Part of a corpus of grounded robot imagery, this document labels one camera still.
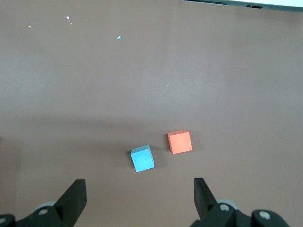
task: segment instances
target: cube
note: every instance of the cube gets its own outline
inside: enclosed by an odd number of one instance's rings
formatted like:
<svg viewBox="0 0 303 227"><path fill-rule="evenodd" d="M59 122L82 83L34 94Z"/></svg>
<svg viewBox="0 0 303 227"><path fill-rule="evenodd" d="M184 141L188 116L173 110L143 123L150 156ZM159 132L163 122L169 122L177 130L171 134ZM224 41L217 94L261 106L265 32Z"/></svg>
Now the cube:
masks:
<svg viewBox="0 0 303 227"><path fill-rule="evenodd" d="M133 149L131 152L131 156L136 172L155 167L151 148L149 145Z"/></svg>
<svg viewBox="0 0 303 227"><path fill-rule="evenodd" d="M170 150L173 154L193 150L188 130L180 130L167 133Z"/></svg>

